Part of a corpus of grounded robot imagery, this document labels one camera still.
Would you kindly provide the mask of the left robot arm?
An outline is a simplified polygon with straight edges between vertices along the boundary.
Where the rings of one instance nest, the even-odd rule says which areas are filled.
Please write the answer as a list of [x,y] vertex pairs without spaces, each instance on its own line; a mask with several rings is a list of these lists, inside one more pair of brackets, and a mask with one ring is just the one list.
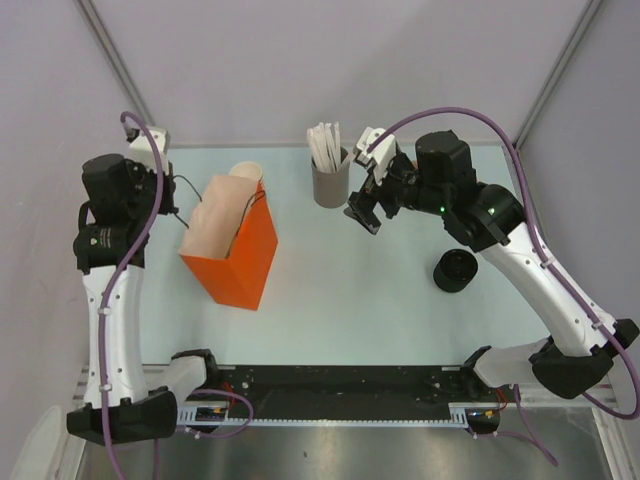
[[221,387],[208,349],[174,354],[155,386],[142,365],[140,296],[145,272],[141,238],[154,207],[175,212],[175,184],[121,154],[86,161],[88,199],[73,243],[89,306],[89,376],[82,407],[66,416],[68,432],[98,445],[168,438],[180,405],[193,393],[207,400]]

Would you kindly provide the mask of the orange paper bag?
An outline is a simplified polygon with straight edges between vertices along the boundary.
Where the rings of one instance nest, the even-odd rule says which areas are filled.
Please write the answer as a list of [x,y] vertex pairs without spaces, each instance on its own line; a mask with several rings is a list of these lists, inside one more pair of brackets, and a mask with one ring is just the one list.
[[214,175],[194,207],[178,249],[218,304],[256,311],[278,246],[259,180]]

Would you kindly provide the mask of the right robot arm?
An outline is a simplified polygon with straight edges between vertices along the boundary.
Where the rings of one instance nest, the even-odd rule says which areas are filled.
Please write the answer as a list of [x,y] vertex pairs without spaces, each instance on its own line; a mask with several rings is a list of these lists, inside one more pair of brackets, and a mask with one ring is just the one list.
[[421,136],[414,160],[393,135],[368,127],[353,149],[354,160],[367,170],[362,187],[345,210],[370,233],[400,209],[439,216],[445,231],[496,267],[534,309],[549,331],[537,342],[476,350],[464,363],[463,393],[484,401],[497,387],[536,382],[553,394],[574,399],[599,383],[613,367],[617,348],[628,348],[639,335],[630,319],[614,319],[592,306],[537,231],[530,227],[522,203],[510,190],[478,181],[469,145],[452,131]]

